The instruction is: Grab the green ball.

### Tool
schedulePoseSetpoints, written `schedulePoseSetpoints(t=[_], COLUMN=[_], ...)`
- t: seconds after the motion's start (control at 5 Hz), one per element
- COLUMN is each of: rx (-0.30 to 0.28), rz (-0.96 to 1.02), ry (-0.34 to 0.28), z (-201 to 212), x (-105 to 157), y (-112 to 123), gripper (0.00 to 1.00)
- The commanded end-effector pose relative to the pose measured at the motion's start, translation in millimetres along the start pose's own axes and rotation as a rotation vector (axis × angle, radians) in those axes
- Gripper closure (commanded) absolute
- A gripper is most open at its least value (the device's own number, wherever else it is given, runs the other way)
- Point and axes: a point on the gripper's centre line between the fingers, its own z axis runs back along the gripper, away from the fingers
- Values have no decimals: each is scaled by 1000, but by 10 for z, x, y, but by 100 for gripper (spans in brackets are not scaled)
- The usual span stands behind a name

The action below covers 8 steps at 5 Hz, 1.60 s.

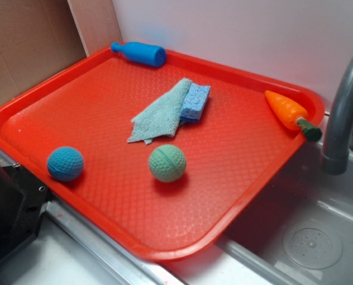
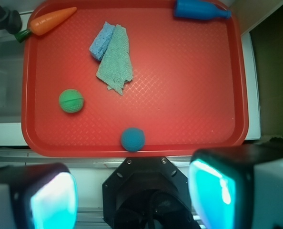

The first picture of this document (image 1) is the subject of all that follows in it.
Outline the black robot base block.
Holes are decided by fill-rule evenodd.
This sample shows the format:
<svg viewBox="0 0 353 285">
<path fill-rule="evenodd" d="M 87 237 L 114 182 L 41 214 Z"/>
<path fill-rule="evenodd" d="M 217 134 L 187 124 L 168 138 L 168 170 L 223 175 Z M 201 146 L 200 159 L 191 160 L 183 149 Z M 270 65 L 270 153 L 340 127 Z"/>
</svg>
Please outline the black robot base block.
<svg viewBox="0 0 353 285">
<path fill-rule="evenodd" d="M 49 194 L 24 166 L 0 165 L 0 264 L 37 238 Z"/>
</svg>

